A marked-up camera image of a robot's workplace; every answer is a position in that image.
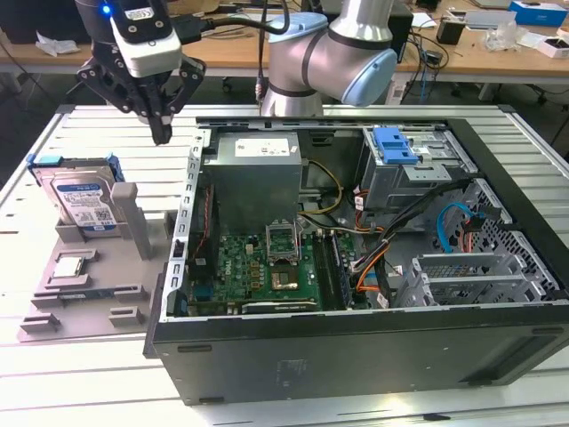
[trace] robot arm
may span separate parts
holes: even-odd
[[[317,13],[296,13],[283,36],[271,36],[269,89],[263,116],[322,116],[320,93],[366,107],[393,76],[388,19],[393,0],[343,0],[328,28]]]
[[[156,145],[168,143],[172,116],[204,80],[206,66],[182,54],[163,0],[76,0],[76,6],[92,38],[92,58],[79,79],[124,113],[134,111]],[[167,93],[174,70],[180,86]]]

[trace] blue box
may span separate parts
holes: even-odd
[[[512,2],[509,11],[517,12],[518,25],[542,25],[544,27],[561,27],[567,10],[553,3],[539,3],[538,5]]]

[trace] green circuit board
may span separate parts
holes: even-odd
[[[291,237],[286,234],[271,236],[271,252],[285,252],[292,248]],[[339,248],[344,263],[354,259],[351,237],[338,235]],[[310,301],[322,309],[315,269],[312,236],[299,238],[300,259],[296,265],[288,262],[270,262],[265,235],[227,235],[220,240],[218,274],[212,282],[208,302],[260,302],[260,301]],[[296,284],[294,289],[275,289],[276,282]]]
[[[247,254],[245,246],[252,240],[255,242],[252,254]],[[290,246],[286,240],[287,238],[272,238],[271,250],[288,250]],[[297,266],[290,266],[298,273],[298,288],[273,290],[272,271],[275,267],[269,265],[265,237],[223,236],[220,244],[218,279],[213,285],[213,299],[215,301],[300,299],[318,303],[320,299],[318,282],[310,242],[310,238],[306,236],[301,238],[301,258]]]

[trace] blue cable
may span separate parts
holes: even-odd
[[[423,65],[423,74],[421,76],[421,102],[423,102],[423,98],[425,96],[425,86],[427,85],[427,79],[425,75],[427,74],[427,54],[425,51],[422,51],[423,61],[425,65]]]
[[[457,202],[451,203],[449,206],[447,206],[445,209],[443,209],[437,217],[437,234],[438,234],[438,239],[441,242],[441,246],[443,247],[443,250],[447,254],[449,254],[453,251],[451,248],[451,245],[448,243],[448,238],[446,238],[446,234],[445,234],[445,214],[451,207],[458,207],[459,209],[464,211],[464,213],[466,215],[468,215],[470,218],[472,218],[473,216],[484,217],[483,214],[474,213],[470,210],[470,208],[468,206],[466,206],[462,203],[457,203]]]

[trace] motherboard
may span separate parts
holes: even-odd
[[[332,239],[334,247],[328,248]],[[350,235],[273,234],[267,242],[262,234],[221,236],[216,276],[190,283],[190,314],[334,310],[334,294],[341,295],[338,309],[349,303],[348,281],[328,283],[326,263],[338,262],[345,276],[345,266],[356,256]],[[292,260],[275,257],[297,248]]]

